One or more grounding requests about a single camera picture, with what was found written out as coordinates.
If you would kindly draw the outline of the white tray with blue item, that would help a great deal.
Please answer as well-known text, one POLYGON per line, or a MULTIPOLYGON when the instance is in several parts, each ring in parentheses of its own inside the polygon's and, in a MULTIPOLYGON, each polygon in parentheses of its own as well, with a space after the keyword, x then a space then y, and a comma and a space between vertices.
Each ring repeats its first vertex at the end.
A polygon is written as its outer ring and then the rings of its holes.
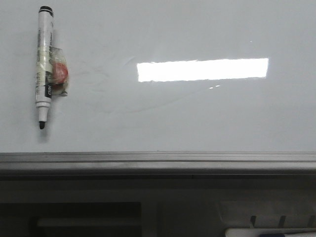
POLYGON ((315 233, 315 228, 228 228, 225 237, 261 237, 261 236, 284 236, 301 233, 315 233))

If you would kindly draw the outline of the white black whiteboard marker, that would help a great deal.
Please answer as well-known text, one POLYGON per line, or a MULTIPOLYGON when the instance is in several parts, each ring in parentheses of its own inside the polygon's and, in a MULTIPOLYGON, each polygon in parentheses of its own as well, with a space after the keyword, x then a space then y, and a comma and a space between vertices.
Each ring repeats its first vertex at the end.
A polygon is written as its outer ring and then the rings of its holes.
POLYGON ((52 98, 53 10, 49 6, 39 8, 36 66, 36 108, 39 128, 44 129, 52 98))

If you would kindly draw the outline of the white whiteboard with aluminium frame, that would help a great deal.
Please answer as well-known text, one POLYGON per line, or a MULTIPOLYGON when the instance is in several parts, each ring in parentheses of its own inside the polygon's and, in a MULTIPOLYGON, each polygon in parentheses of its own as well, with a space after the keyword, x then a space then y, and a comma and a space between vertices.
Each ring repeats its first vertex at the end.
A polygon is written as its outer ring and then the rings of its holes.
POLYGON ((315 1, 1 1, 1 176, 315 172, 315 1), (69 70, 44 129, 42 5, 69 70))

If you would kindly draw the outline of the red magnet taped to marker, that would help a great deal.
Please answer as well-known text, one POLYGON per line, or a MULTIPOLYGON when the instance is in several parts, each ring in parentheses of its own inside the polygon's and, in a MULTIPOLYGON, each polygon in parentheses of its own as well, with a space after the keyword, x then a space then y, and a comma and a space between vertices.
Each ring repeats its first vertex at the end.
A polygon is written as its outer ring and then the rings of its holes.
POLYGON ((64 52, 60 48, 52 48, 52 93, 56 96, 67 96, 69 71, 64 52))

